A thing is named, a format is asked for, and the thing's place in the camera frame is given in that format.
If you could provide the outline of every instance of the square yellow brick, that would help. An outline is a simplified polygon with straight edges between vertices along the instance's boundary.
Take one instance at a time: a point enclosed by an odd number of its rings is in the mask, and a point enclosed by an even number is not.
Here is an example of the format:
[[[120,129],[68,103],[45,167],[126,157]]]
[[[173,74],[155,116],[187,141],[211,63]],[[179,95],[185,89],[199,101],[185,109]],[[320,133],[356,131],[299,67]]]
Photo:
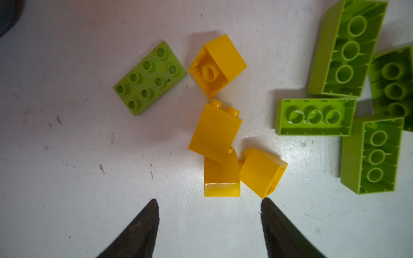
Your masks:
[[[221,107],[215,99],[205,105],[189,144],[190,150],[218,163],[223,163],[242,123],[238,110]]]
[[[206,96],[212,98],[246,67],[247,64],[225,34],[205,44],[188,70]]]
[[[238,156],[233,148],[230,149],[222,164],[205,158],[205,197],[239,197],[240,186]]]
[[[241,181],[264,199],[275,191],[288,163],[259,149],[246,150],[244,158],[240,164]]]

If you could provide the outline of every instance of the white table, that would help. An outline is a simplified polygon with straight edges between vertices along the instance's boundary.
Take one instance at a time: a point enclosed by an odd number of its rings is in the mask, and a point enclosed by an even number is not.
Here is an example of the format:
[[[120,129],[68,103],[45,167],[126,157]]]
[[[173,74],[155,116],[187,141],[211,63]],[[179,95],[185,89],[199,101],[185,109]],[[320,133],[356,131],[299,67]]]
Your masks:
[[[191,75],[138,117],[112,90],[161,40],[188,68],[226,33],[248,65],[216,95],[241,112],[233,146],[290,164],[269,197],[327,257],[411,257],[413,133],[403,132],[396,191],[358,196],[340,183],[339,137],[272,129],[278,99],[308,96],[334,3],[26,1],[0,39],[0,256],[95,257],[156,198],[154,257],[266,257],[255,193],[203,196],[204,158],[188,145],[208,99]],[[390,2],[378,50],[413,41],[412,11],[411,0]],[[369,91],[358,115],[372,112]]]

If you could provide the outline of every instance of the dark object in corner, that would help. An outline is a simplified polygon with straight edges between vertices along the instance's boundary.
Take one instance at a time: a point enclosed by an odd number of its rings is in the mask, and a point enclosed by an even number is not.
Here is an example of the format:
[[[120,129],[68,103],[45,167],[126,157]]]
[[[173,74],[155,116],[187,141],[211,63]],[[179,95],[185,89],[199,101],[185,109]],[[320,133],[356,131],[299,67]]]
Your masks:
[[[97,258],[151,258],[159,225],[159,207],[152,199]]]
[[[269,258],[325,258],[269,198],[261,203],[261,222]]]
[[[0,0],[0,37],[19,20],[24,0]]]

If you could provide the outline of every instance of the toy building block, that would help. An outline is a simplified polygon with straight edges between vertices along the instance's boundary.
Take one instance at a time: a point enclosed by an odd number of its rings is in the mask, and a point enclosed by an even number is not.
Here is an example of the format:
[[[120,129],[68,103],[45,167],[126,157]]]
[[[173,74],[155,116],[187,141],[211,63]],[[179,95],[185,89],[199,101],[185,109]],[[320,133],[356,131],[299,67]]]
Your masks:
[[[165,41],[153,49],[113,89],[134,116],[142,114],[186,76]]]
[[[244,152],[240,163],[240,178],[262,199],[273,193],[281,180],[288,163],[259,149]]]
[[[208,98],[229,84],[247,64],[225,34],[205,44],[189,72]]]
[[[282,99],[275,118],[278,135],[349,136],[356,99]]]
[[[354,118],[342,141],[341,183],[357,194],[394,191],[403,118]]]
[[[368,74],[376,114],[404,117],[413,132],[413,45],[379,53]]]
[[[222,164],[205,157],[205,197],[239,197],[240,168],[237,153],[231,148]]]
[[[221,109],[222,103],[212,99],[205,105],[189,149],[215,162],[223,163],[235,139],[242,120],[232,107]]]
[[[340,0],[324,14],[308,93],[359,97],[387,2]]]

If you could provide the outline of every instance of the upside-down green brick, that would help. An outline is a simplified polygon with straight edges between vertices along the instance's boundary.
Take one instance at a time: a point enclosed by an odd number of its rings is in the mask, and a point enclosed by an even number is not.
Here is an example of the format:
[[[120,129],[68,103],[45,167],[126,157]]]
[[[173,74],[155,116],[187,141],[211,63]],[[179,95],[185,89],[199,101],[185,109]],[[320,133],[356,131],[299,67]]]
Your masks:
[[[308,93],[359,97],[387,2],[341,0],[324,14]]]
[[[368,75],[376,114],[404,117],[413,132],[413,45],[375,55]]]
[[[186,76],[170,47],[162,41],[113,89],[134,116],[142,114]]]
[[[355,98],[282,99],[275,118],[278,135],[349,136]]]
[[[357,194],[394,191],[403,118],[354,118],[342,141],[341,183]]]

